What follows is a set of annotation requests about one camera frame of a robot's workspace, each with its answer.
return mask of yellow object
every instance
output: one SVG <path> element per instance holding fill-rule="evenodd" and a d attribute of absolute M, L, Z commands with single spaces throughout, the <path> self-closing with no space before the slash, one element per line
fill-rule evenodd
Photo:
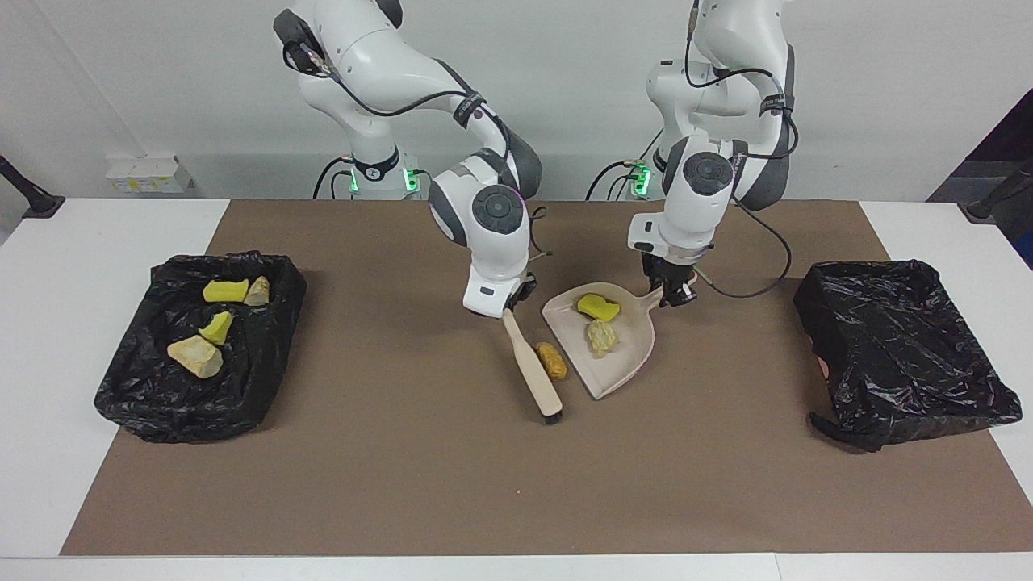
<path fill-rule="evenodd" d="M 541 360 L 541 366 L 545 368 L 549 378 L 554 381 L 562 381 L 567 378 L 567 364 L 563 361 L 563 356 L 552 345 L 552 343 L 541 342 L 534 346 Z"/>
<path fill-rule="evenodd" d="M 269 304 L 269 279 L 259 276 L 248 288 L 247 296 L 244 297 L 244 304 L 249 307 L 263 307 Z"/>
<path fill-rule="evenodd" d="M 208 339 L 213 345 L 225 345 L 226 335 L 229 334 L 229 326 L 232 323 L 232 313 L 220 312 L 212 317 L 212 323 L 209 323 L 208 327 L 199 329 L 197 334 Z"/>
<path fill-rule="evenodd" d="M 168 345 L 165 353 L 201 379 L 222 369 L 222 353 L 199 335 Z"/>
<path fill-rule="evenodd" d="M 205 300 L 209 303 L 242 303 L 248 296 L 248 286 L 247 280 L 213 280 L 205 286 Z"/>
<path fill-rule="evenodd" d="M 588 294 L 577 301 L 577 310 L 592 318 L 598 318 L 603 323 L 614 320 L 614 317 L 621 312 L 621 305 L 611 303 L 599 295 Z"/>
<path fill-rule="evenodd" d="M 588 342 L 592 346 L 592 354 L 596 359 L 605 356 L 614 345 L 618 343 L 617 333 L 605 320 L 598 318 L 588 325 L 586 330 Z"/>

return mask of white wall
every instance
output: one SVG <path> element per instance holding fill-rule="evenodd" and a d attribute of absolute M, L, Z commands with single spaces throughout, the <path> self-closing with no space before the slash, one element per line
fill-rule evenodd
<path fill-rule="evenodd" d="M 346 149 L 280 60 L 286 0 L 5 3 L 0 148 L 55 192 L 112 194 L 104 156 L 146 151 L 180 155 L 206 195 L 305 196 Z M 645 78 L 681 55 L 689 5 L 403 0 L 402 31 L 538 150 L 543 196 L 576 197 L 658 129 Z M 924 200 L 1033 87 L 1029 0 L 795 0 L 783 20 L 803 133 L 793 197 Z M 435 112 L 396 132 L 435 171 L 475 146 Z"/>

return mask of white table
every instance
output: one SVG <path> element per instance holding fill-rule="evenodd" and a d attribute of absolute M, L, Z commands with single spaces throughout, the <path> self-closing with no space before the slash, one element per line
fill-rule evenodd
<path fill-rule="evenodd" d="M 58 557 L 115 436 L 92 399 L 149 284 L 199 254 L 228 203 L 69 200 L 0 246 L 0 579 L 1023 580 L 1033 553 L 549 557 Z M 1006 385 L 1033 401 L 1033 273 L 993 226 L 952 205 L 864 203 L 894 259 L 940 271 Z M 1033 498 L 1033 424 L 994 438 Z"/>

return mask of black object in background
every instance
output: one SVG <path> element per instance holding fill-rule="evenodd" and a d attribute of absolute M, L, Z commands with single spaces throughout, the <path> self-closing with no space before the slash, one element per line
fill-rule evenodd
<path fill-rule="evenodd" d="M 270 281 L 270 303 L 249 307 L 205 302 L 211 280 Z M 307 288 L 287 256 L 258 252 L 175 256 L 151 270 L 151 287 L 126 330 L 94 405 L 147 441 L 226 439 L 265 418 L 287 368 L 290 340 Z M 198 379 L 165 353 L 218 312 L 233 322 L 221 348 L 223 366 Z"/>
<path fill-rule="evenodd" d="M 43 188 L 30 182 L 2 155 L 0 155 L 0 175 L 7 178 L 10 185 L 29 201 L 29 209 L 22 215 L 23 218 L 50 218 L 64 204 L 64 196 L 51 195 Z"/>
<path fill-rule="evenodd" d="M 828 437 L 877 452 L 1022 419 L 929 265 L 819 263 L 793 303 L 828 366 L 838 423 L 810 415 Z"/>

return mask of beige rock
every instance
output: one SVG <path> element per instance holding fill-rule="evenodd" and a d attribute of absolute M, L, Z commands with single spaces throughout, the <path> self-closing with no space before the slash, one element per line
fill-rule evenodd
<path fill-rule="evenodd" d="M 201 379 L 208 379 L 222 369 L 222 351 L 200 335 L 173 343 L 165 353 Z"/>
<path fill-rule="evenodd" d="M 244 297 L 244 304 L 249 307 L 261 307 L 269 304 L 269 279 L 259 276 L 251 283 L 248 294 Z"/>

